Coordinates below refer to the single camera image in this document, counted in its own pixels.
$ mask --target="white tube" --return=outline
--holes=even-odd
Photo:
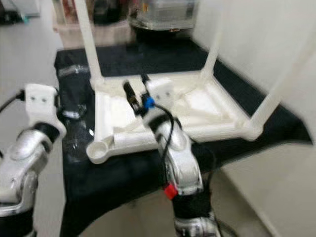
[[[97,56],[97,51],[95,48],[93,35],[91,31],[91,25],[88,16],[88,10],[85,0],[75,0],[77,16],[79,20],[80,30],[82,33],[83,43],[85,53],[87,55],[87,60],[90,68],[91,79],[90,84],[93,89],[98,81],[103,81],[101,75],[99,60]]]
[[[185,128],[184,132],[198,142],[210,142],[243,137],[245,130],[233,123]],[[86,149],[94,164],[105,162],[108,158],[134,152],[154,150],[158,144],[151,131],[139,133],[117,133],[101,141],[90,143]]]
[[[142,136],[144,137],[144,135],[151,137],[152,134],[150,135],[148,133],[145,133]],[[112,156],[154,150],[158,147],[155,139],[153,139],[151,142],[141,143],[140,145],[140,142],[135,140],[134,135],[131,137],[129,136],[128,139],[125,139],[128,143],[125,146],[118,147],[115,144],[114,140],[115,139],[113,138],[113,136],[110,136],[106,139],[103,139],[102,141],[94,141],[90,143],[87,146],[86,152],[91,162],[94,164],[101,164],[106,162],[108,158]]]
[[[94,140],[101,141],[113,134],[111,123],[111,97],[107,93],[95,91],[95,131]]]
[[[251,117],[251,120],[247,126],[250,129],[262,129],[268,118],[281,102],[281,99],[288,94],[293,88],[293,83],[310,56],[315,52],[316,47],[316,30],[313,28],[312,33],[308,36],[304,42],[299,54],[294,58],[289,68],[280,76],[276,85],[266,96],[261,103],[257,111]]]
[[[218,7],[217,7],[218,18],[217,18],[216,33],[210,41],[210,49],[208,52],[207,60],[204,67],[201,70],[201,75],[200,75],[201,84],[204,84],[206,80],[210,79],[210,77],[212,77],[214,74],[213,69],[214,69],[214,65],[218,56],[222,34],[223,34],[223,27],[224,27],[224,3],[223,1],[220,1],[220,2],[221,3],[217,3],[218,4]]]

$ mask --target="black cable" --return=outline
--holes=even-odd
[[[168,151],[168,147],[170,145],[170,142],[171,142],[171,138],[172,138],[172,133],[173,133],[173,128],[174,128],[174,117],[172,116],[172,113],[166,109],[165,107],[161,106],[161,105],[158,105],[158,104],[154,104],[154,106],[158,109],[161,109],[162,111],[164,111],[167,116],[169,117],[170,119],[170,122],[171,122],[171,128],[170,128],[170,132],[169,132],[169,137],[168,137],[168,140],[167,140],[167,143],[164,147],[164,150],[162,152],[162,160],[165,161],[165,158],[166,158],[166,155],[167,155],[167,151]]]
[[[8,107],[13,101],[15,101],[16,99],[25,100],[25,91],[24,90],[20,90],[19,93],[15,94],[14,96],[10,97],[7,101],[5,101],[4,104],[2,104],[0,106],[0,113],[5,110],[6,107]]]
[[[221,236],[224,236],[223,235],[223,231],[228,233],[232,237],[238,237],[239,236],[237,234],[237,232],[232,227],[227,225],[225,222],[223,222],[223,221],[221,221],[219,219],[216,219],[216,222],[217,222],[217,226],[218,226],[218,231],[220,232]]]

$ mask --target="black fabric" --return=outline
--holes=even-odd
[[[175,40],[159,45],[136,43],[97,49],[104,76],[140,75],[200,70],[207,53],[190,40]],[[59,51],[55,68],[86,65],[83,49]],[[214,73],[223,87],[252,115],[264,95],[220,61]],[[85,148],[93,140],[94,94],[89,73],[58,77],[61,104],[76,110],[86,107],[81,121],[65,120],[67,135],[63,139],[63,167],[66,191],[62,236],[77,236],[92,221],[128,201],[159,189],[163,185],[163,166],[157,151],[122,155],[106,163],[92,164]],[[254,142],[243,139],[194,144],[192,147],[202,172],[269,146],[285,142],[310,144],[310,136],[294,114],[279,106],[265,125],[263,134]]]
[[[33,209],[26,212],[0,217],[1,237],[23,237],[33,230]]]
[[[211,211],[209,188],[207,187],[203,192],[194,195],[177,195],[172,199],[172,206],[174,216],[177,218],[209,217]]]

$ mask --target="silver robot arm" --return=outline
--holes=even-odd
[[[142,106],[128,82],[123,88],[136,115],[155,134],[159,152],[165,162],[165,192],[172,200],[174,225],[180,237],[219,237],[211,211],[208,184],[203,185],[198,162],[191,151],[191,140],[169,112],[173,105],[172,81],[167,78],[149,80],[142,76],[146,92]]]
[[[38,175],[47,164],[54,141],[66,134],[57,118],[56,98],[53,87],[26,86],[30,128],[18,136],[0,164],[0,236],[35,235],[32,215]]]

